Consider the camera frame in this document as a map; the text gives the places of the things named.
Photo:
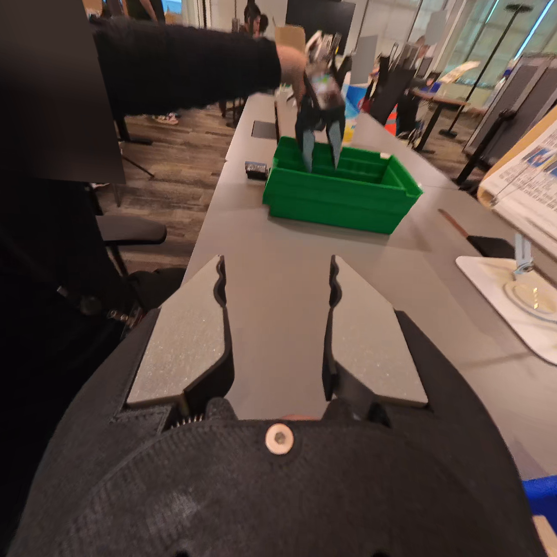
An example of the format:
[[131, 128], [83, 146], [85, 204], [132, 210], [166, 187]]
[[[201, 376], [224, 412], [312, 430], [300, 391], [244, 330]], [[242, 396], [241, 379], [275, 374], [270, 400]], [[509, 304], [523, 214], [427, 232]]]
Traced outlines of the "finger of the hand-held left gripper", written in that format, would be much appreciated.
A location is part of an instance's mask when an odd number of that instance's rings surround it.
[[326, 136], [331, 150], [331, 158], [334, 169], [338, 168], [340, 153], [343, 149], [345, 121], [330, 121], [325, 126]]
[[305, 129], [300, 138], [300, 150], [305, 169], [312, 173], [313, 153], [315, 148], [315, 134], [313, 130]]

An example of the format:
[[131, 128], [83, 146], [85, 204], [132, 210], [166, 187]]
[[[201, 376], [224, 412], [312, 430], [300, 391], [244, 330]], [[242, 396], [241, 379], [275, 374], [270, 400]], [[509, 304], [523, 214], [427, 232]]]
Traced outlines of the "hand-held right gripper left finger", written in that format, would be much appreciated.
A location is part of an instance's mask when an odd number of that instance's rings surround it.
[[211, 258], [160, 308], [126, 404], [201, 415], [234, 382], [225, 258]]

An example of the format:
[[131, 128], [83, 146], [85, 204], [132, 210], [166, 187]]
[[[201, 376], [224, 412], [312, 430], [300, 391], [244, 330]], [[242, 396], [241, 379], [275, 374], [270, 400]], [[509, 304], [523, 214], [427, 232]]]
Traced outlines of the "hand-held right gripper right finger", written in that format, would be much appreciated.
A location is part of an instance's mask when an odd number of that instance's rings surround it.
[[326, 401], [424, 408], [428, 397], [394, 307], [340, 256], [330, 260], [322, 382]]

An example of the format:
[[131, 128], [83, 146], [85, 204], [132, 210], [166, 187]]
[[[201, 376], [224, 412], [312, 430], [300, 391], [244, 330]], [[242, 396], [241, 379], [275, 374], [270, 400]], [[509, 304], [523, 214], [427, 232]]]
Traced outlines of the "green plastic bin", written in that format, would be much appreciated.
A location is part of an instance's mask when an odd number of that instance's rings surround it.
[[316, 143], [312, 162], [309, 172], [296, 140], [280, 138], [262, 196], [270, 217], [390, 235], [423, 194], [394, 155], [343, 147], [335, 167]]

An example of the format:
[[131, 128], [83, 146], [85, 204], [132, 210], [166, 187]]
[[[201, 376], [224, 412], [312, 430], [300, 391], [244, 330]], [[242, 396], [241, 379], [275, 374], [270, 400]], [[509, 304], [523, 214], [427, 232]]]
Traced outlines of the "blue plastic bin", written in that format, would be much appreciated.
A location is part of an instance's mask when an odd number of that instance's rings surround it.
[[543, 516], [556, 533], [556, 475], [523, 480], [533, 516]]

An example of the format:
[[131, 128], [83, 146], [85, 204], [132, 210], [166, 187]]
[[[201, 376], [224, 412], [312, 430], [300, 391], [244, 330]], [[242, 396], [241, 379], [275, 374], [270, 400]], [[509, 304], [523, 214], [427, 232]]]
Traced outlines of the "person's left hand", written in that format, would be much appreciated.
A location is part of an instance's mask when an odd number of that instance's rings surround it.
[[303, 52], [291, 46], [277, 44], [276, 51], [281, 68], [280, 83], [292, 88], [296, 106], [300, 110], [306, 93], [304, 76], [307, 58]]

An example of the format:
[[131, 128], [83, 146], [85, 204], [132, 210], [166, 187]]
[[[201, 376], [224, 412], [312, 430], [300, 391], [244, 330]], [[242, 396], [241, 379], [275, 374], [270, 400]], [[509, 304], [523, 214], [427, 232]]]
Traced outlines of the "white wipes canister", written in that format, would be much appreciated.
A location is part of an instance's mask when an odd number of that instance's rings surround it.
[[357, 125], [358, 115], [365, 98], [368, 86], [344, 84], [341, 90], [345, 100], [345, 130], [343, 145], [352, 143], [352, 138]]

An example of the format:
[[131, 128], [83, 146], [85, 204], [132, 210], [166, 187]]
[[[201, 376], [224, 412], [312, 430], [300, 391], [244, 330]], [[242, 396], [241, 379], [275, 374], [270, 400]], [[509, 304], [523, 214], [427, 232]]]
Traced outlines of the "cardboard box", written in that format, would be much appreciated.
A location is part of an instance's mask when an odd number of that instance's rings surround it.
[[276, 26], [275, 42], [278, 46], [289, 46], [297, 51], [305, 52], [305, 30], [297, 25]]

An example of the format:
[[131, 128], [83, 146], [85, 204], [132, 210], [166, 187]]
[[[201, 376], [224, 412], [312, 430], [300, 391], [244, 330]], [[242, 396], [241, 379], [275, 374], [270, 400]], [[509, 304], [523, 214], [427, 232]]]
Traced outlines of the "black office chair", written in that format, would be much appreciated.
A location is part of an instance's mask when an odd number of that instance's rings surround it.
[[167, 228], [158, 222], [134, 216], [101, 215], [96, 223], [102, 241], [112, 254], [120, 274], [128, 277], [120, 247], [161, 245], [167, 237]]

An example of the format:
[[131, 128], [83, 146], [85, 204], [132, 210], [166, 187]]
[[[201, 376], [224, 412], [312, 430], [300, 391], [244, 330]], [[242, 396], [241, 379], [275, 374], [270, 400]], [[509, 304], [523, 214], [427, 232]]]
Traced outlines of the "white stand base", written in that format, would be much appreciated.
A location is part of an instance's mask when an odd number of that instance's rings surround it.
[[457, 267], [538, 357], [556, 365], [556, 286], [534, 266], [531, 242], [515, 234], [513, 257], [459, 256]]

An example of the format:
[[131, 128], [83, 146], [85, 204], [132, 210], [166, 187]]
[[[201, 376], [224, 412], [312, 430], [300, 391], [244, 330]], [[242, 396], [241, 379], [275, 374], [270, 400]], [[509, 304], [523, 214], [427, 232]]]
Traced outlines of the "wooden stand board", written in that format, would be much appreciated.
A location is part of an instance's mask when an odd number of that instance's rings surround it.
[[508, 163], [512, 158], [516, 157], [521, 151], [528, 148], [532, 143], [547, 129], [556, 127], [556, 108], [552, 108], [532, 129], [530, 129], [513, 147], [509, 150], [499, 162], [486, 174], [480, 183], [477, 198], [480, 203], [505, 220], [516, 232], [522, 234], [526, 239], [541, 252], [547, 255], [553, 261], [556, 261], [556, 242], [549, 241], [547, 236], [539, 233], [536, 229], [526, 226], [526, 223], [512, 216], [505, 209], [495, 207], [495, 198], [490, 189], [486, 189], [487, 180], [497, 172], [503, 165]]

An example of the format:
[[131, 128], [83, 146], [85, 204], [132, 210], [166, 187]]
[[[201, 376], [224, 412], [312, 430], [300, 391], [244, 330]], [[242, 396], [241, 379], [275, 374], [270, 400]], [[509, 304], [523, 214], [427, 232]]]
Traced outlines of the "black floor lamp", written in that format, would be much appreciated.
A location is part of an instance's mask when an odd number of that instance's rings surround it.
[[491, 64], [491, 61], [493, 60], [493, 58], [495, 57], [496, 53], [498, 52], [499, 47], [501, 46], [501, 44], [503, 43], [506, 35], [508, 34], [508, 32], [511, 29], [511, 26], [513, 25], [515, 19], [519, 16], [522, 15], [524, 13], [529, 13], [533, 10], [533, 4], [530, 1], [524, 1], [524, 2], [513, 2], [508, 4], [507, 6], [505, 6], [505, 11], [511, 13], [511, 17], [510, 20], [508, 21], [508, 23], [506, 24], [504, 31], [502, 32], [501, 36], [499, 37], [497, 43], [494, 45], [492, 52], [490, 53], [490, 55], [488, 56], [484, 67], [482, 68], [482, 70], [480, 71], [480, 73], [477, 76], [477, 79], [475, 80], [475, 82], [473, 83], [469, 94], [467, 95], [467, 97], [465, 98], [465, 104], [463, 105], [463, 107], [459, 108], [456, 112], [456, 116], [453, 119], [453, 121], [451, 122], [450, 126], [447, 129], [441, 129], [438, 134], [441, 135], [442, 137], [445, 138], [450, 138], [450, 139], [454, 139], [457, 136], [457, 132], [453, 131], [456, 122], [458, 121], [460, 115], [462, 114], [464, 107], [467, 106], [470, 103], [471, 97], [473, 95], [473, 93], [475, 92], [475, 90], [477, 89], [477, 86], [479, 85], [479, 83], [482, 81], [482, 78], [485, 74], [485, 72], [487, 71], [488, 67]]

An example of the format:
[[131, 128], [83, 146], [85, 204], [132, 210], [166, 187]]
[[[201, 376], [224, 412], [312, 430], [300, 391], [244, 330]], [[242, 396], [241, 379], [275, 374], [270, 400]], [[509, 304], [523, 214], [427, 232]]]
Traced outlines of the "grey partition panel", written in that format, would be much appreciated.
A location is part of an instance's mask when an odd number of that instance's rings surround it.
[[519, 58], [463, 148], [468, 161], [454, 179], [460, 188], [471, 172], [494, 166], [556, 105], [556, 54]]

